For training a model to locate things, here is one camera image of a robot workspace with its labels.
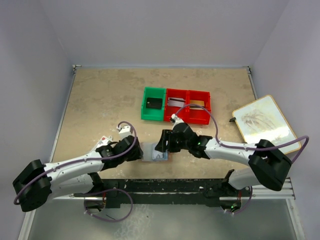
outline whiteboard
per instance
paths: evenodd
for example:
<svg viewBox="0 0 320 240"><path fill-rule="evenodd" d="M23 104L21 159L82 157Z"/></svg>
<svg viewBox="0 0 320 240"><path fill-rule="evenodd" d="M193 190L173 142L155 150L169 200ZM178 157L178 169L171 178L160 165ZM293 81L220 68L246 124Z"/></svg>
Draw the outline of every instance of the whiteboard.
<svg viewBox="0 0 320 240"><path fill-rule="evenodd" d="M266 139L275 146L295 140L297 137L289 126L272 96L266 95L245 105L232 113L235 122L248 144L258 143ZM297 151L301 148L300 142L282 147L284 154Z"/></svg>

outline green bin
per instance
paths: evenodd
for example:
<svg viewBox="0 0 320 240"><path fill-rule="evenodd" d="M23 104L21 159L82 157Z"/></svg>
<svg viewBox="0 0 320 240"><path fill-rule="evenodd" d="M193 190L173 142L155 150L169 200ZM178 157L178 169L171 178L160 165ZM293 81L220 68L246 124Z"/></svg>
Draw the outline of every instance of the green bin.
<svg viewBox="0 0 320 240"><path fill-rule="evenodd" d="M141 105L141 119L163 121L165 115L166 88L148 87L144 88ZM147 98L162 99L161 109L147 108Z"/></svg>

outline drawing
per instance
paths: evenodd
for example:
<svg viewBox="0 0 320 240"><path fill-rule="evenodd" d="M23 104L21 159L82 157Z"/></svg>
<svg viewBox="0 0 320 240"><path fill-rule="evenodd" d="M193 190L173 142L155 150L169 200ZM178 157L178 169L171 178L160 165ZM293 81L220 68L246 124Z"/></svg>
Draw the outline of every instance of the drawing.
<svg viewBox="0 0 320 240"><path fill-rule="evenodd" d="M246 126L251 129L253 133L270 132L276 133L277 126L266 116L263 112L258 109L254 109L241 117L241 120ZM281 134L273 136L275 141L281 139Z"/></svg>

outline beige tabletop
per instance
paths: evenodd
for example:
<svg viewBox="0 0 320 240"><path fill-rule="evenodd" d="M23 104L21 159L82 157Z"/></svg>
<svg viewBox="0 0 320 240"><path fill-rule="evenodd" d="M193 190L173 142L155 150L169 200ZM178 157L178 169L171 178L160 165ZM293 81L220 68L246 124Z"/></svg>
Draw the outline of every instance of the beige tabletop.
<svg viewBox="0 0 320 240"><path fill-rule="evenodd" d="M57 141L54 162L86 154L103 136L119 140L116 126L128 121L136 128L141 143L157 143L169 122L141 120L145 87L208 91L211 109L224 141L244 140L232 111L255 100L247 70L244 68L169 68L169 69L92 69L76 73ZM191 125L198 135L214 136L209 125ZM187 151L170 154L166 162L125 162L99 173L102 178L173 179L223 178L230 169L246 166L222 159L198 159Z"/></svg>

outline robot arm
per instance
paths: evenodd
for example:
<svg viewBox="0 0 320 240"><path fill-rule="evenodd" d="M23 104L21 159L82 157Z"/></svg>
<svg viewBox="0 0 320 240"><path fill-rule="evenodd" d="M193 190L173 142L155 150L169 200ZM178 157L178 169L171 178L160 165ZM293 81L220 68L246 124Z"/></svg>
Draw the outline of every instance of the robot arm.
<svg viewBox="0 0 320 240"><path fill-rule="evenodd" d="M142 158L143 152L138 138L136 138L130 151L119 156L128 150L133 142L134 137L132 135L125 136L119 142L112 142L110 138L102 137L96 147L86 155L55 163L42 164L39 159L30 162L13 181L13 187L17 195L20 191L23 191L18 197L22 211L29 212L37 209L47 200L56 197L101 191L104 184L97 172L115 168L125 161L135 161Z"/></svg>
<svg viewBox="0 0 320 240"><path fill-rule="evenodd" d="M163 130L155 150L177 153L188 150L196 158L225 159L249 166L241 170L232 170L225 181L236 190L247 186L263 185L268 189L280 191L292 165L291 160L280 150L255 151L257 148L270 148L274 145L261 139L256 144L217 141L212 136L197 135L188 124L175 114L172 130ZM221 144L243 149L226 148Z"/></svg>

